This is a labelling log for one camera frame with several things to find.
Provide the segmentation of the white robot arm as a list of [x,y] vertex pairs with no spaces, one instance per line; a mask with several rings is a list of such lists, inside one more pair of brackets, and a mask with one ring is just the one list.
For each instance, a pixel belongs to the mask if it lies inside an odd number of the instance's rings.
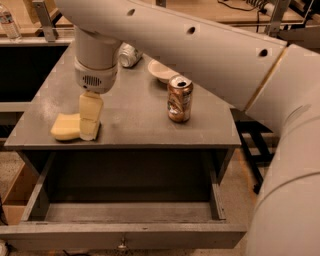
[[77,28],[131,44],[279,134],[246,256],[320,256],[320,55],[140,0],[55,3]]

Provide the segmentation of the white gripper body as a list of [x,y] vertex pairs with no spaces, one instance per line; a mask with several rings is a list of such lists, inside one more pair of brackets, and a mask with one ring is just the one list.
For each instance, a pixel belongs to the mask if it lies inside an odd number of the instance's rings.
[[74,67],[77,84],[98,94],[105,94],[113,87],[118,72],[117,60],[113,57],[76,57]]

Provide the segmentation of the foam-padded gripper finger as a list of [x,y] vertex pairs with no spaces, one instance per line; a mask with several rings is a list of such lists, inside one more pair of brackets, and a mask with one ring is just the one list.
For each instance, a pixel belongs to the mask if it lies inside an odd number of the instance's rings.
[[95,140],[100,126],[103,100],[97,93],[86,91],[79,97],[80,138]]

